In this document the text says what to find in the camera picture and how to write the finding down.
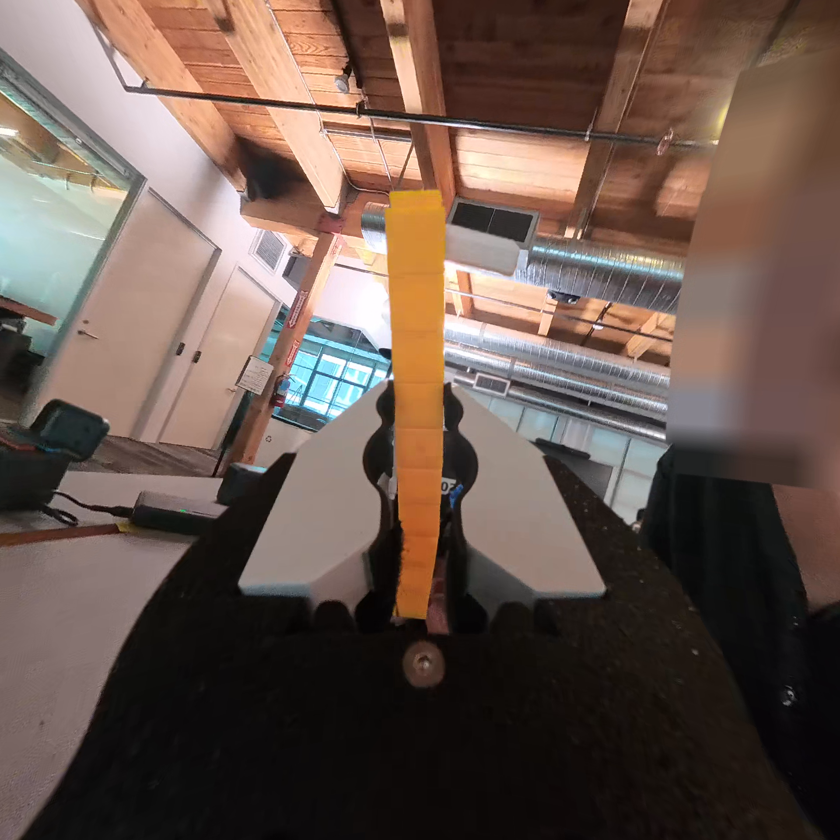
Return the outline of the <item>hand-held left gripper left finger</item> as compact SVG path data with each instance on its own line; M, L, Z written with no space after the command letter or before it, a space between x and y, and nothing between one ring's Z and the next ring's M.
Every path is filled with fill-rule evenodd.
M393 623L398 548L385 491L394 382L368 391L294 455L238 579L242 596L342 604L362 631Z

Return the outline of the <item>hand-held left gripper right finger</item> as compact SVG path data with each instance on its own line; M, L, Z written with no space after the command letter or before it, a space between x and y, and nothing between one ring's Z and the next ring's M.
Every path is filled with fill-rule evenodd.
M463 487L446 573L452 632L481 632L509 604L601 600L606 583L545 456L459 385L445 390L450 464Z

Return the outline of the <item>yellow block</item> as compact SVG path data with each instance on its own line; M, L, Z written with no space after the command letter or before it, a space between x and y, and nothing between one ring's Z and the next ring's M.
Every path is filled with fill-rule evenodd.
M444 461L445 206L440 191L390 195L385 210L395 403L394 454L402 527L397 615L427 618Z

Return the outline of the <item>black adapter cube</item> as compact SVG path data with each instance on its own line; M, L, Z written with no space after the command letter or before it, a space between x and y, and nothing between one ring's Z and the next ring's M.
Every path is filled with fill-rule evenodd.
M227 467L216 494L216 504L228 507L266 473L266 467L233 463Z

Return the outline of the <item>black power bank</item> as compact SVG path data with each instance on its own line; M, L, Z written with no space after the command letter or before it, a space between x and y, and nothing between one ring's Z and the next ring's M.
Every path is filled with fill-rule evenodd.
M200 537L226 510L214 501L145 490L138 495L129 521L141 529Z

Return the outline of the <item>paper notice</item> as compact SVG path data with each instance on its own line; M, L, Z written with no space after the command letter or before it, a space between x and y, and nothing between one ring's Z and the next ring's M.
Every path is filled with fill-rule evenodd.
M250 355L240 372L235 388L261 396L274 374L274 366L260 357Z

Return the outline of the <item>dark ceiling vent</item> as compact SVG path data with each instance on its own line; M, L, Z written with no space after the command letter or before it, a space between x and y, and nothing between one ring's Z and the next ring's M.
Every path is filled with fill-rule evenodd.
M527 265L538 211L458 196L450 208L445 260L460 270L511 279Z

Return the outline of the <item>white double doors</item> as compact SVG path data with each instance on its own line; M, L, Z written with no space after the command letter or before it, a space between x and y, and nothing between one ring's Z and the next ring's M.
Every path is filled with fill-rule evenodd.
M247 227L224 249L145 186L61 328L27 419L58 399L117 437L213 446L283 296L252 260L253 239Z

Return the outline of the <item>black charging case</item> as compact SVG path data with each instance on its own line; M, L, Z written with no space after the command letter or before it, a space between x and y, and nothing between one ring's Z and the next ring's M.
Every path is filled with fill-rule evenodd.
M103 416L59 399L27 427L3 424L1 511L48 506L70 465L88 461L109 432Z

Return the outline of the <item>black ceiling rod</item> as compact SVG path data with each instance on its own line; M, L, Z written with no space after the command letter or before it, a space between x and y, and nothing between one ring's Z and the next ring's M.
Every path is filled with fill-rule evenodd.
M227 104L231 106L262 107L289 112L312 113L318 116L344 116L357 119L381 120L389 123L407 123L454 130L473 130L495 133L523 134L535 137L553 139L576 140L585 143L595 141L610 144L639 145L658 148L664 146L666 150L709 151L718 147L718 140L688 140L680 139L672 133L661 136L647 136L620 132L596 131L593 129L576 130L542 127L536 125L482 121L477 119L460 119L447 115L430 113L412 113L388 111L369 108L363 104L352 107L320 106L316 103L302 101L286 101L270 98L251 98L226 94L209 93L205 91L182 91L148 87L146 85L131 86L122 83L124 91L138 96L148 96L161 99L174 99L185 102L208 102L212 104Z

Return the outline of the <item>wooden support post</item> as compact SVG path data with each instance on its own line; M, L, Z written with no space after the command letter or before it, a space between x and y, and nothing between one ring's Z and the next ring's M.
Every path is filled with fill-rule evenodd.
M269 357L269 363L274 366L274 374L262 395L254 397L248 406L243 423L228 450L225 466L233 463L253 465L260 439L275 410L270 404L275 382L279 375L290 375L314 309L340 253L343 244L342 228L342 218L332 213L323 213L318 219L317 242L308 268Z

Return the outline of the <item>wide silver air duct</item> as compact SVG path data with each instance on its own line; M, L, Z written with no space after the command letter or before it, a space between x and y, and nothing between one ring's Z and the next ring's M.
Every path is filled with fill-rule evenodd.
M683 276L683 262L675 258L536 231L526 267L504 280L675 315Z

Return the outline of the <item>grey wall vent grille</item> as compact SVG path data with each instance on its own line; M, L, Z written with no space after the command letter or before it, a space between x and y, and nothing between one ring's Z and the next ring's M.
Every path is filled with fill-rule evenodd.
M275 274L282 266L289 249L288 242L278 233L258 229L250 246L249 254L269 273Z

